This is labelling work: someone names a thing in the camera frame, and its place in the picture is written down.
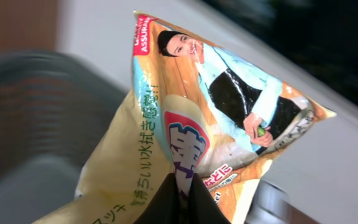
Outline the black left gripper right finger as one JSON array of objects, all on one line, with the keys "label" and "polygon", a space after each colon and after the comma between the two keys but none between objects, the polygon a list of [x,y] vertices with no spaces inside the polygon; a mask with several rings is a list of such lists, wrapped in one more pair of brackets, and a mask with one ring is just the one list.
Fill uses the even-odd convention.
[{"label": "black left gripper right finger", "polygon": [[193,175],[188,209],[190,224],[230,224],[197,173]]}]

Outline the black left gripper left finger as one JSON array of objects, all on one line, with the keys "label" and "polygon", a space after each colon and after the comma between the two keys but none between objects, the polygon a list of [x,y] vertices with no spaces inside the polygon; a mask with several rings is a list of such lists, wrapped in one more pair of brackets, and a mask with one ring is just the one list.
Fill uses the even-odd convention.
[{"label": "black left gripper left finger", "polygon": [[147,208],[134,224],[178,224],[180,201],[175,175],[166,176]]}]

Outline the yellow wet wipes bag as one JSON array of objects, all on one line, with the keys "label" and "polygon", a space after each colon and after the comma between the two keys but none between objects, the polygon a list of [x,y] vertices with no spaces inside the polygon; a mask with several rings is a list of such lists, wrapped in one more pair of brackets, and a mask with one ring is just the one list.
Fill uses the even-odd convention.
[{"label": "yellow wet wipes bag", "polygon": [[197,173],[230,223],[250,223],[274,159],[335,112],[232,52],[135,12],[133,88],[81,170],[75,199],[40,223],[134,223],[175,175],[179,223]]}]

